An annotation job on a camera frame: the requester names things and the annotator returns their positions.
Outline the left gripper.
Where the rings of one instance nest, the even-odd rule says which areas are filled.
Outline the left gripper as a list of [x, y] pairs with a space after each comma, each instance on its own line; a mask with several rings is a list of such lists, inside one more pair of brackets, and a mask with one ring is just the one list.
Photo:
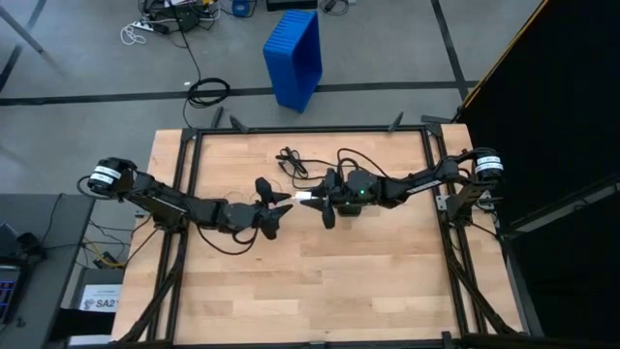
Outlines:
[[227, 234], [236, 234], [248, 228], [262, 231], [270, 240], [276, 239], [280, 228], [279, 220], [294, 206], [291, 204], [270, 208], [279, 202], [288, 200], [289, 193], [275, 192], [271, 184], [264, 178], [255, 180], [256, 193], [259, 199], [253, 204], [225, 204], [220, 214], [220, 231]]

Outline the black desk device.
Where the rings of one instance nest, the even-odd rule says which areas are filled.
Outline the black desk device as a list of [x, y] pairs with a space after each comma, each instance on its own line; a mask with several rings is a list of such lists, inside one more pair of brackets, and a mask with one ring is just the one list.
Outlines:
[[41, 242], [32, 233], [19, 233], [8, 222], [0, 224], [0, 269], [25, 268], [47, 259]]

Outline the black flat box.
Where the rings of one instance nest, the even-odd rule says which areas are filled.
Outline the black flat box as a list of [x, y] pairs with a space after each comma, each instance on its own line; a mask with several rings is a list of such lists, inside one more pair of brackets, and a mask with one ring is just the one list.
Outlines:
[[317, 9], [318, 2], [319, 0], [265, 0], [269, 12]]

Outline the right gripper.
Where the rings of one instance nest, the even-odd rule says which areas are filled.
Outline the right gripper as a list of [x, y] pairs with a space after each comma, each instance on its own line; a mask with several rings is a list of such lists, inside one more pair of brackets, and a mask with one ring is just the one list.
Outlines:
[[380, 192], [379, 177], [368, 171], [353, 170], [344, 179], [341, 174], [328, 169], [323, 182], [310, 189], [313, 197], [320, 198], [304, 199], [299, 202], [303, 206], [321, 211], [324, 226], [332, 229], [335, 226], [335, 217], [339, 215], [338, 206], [345, 203], [362, 207], [375, 205]]

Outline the black metal table frame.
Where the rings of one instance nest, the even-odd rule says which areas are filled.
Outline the black metal table frame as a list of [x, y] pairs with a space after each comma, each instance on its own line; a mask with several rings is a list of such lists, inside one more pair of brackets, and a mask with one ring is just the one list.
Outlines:
[[[199, 197], [256, 199], [254, 182], [291, 190], [275, 157], [283, 147], [312, 159], [310, 172], [352, 155], [394, 176], [437, 158], [436, 141], [402, 127], [306, 127], [237, 134], [217, 130], [178, 154], [177, 130], [156, 133], [147, 170], [168, 184], [196, 185]], [[182, 286], [165, 305], [177, 308], [173, 341], [200, 344], [289, 344], [358, 347], [438, 346], [442, 333], [459, 336], [456, 307], [432, 192], [400, 207], [367, 208], [358, 218], [324, 228], [321, 215], [294, 206], [275, 240], [257, 238], [245, 250], [212, 231], [189, 234]]]

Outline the box with SA2 label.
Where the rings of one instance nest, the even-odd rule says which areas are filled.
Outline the box with SA2 label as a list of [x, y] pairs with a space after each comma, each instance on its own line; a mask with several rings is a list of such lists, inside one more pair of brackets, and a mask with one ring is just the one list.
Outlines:
[[[82, 269], [77, 278], [71, 308], [115, 314], [122, 289], [123, 270]], [[111, 341], [111, 335], [89, 334], [69, 338], [69, 349], [85, 348], [90, 345], [104, 345]]]

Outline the black curtain yellow edge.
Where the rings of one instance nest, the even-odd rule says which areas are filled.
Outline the black curtain yellow edge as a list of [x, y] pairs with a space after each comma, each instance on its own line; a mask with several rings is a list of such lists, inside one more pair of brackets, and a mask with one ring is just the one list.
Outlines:
[[620, 0], [543, 0], [463, 104], [529, 331], [620, 349]]

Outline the white floor power strip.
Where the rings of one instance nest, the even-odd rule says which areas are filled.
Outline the white floor power strip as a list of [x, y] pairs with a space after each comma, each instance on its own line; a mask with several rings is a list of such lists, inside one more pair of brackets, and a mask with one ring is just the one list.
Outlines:
[[140, 20], [134, 21], [130, 24], [130, 26], [143, 31], [155, 32], [162, 35], [167, 35], [170, 33], [170, 29], [166, 25], [157, 22]]

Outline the blue plastic bin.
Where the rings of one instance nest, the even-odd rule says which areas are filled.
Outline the blue plastic bin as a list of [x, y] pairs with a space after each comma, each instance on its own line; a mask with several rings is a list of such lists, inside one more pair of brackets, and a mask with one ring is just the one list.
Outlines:
[[318, 13], [285, 11], [263, 57], [277, 103], [304, 112], [323, 74]]

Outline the black floor equipment box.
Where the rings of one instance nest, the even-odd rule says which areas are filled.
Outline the black floor equipment box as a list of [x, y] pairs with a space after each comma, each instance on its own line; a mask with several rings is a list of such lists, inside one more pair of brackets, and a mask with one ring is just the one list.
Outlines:
[[138, 9], [143, 21], [159, 26], [161, 33], [208, 30], [221, 14], [217, 0], [138, 0]]

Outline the dark grey side table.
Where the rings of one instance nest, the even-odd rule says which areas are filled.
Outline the dark grey side table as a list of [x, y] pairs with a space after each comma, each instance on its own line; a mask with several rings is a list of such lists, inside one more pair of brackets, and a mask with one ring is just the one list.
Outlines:
[[72, 275], [94, 201], [79, 195], [0, 194], [0, 224], [35, 235], [47, 258], [27, 277], [0, 349], [43, 349]]

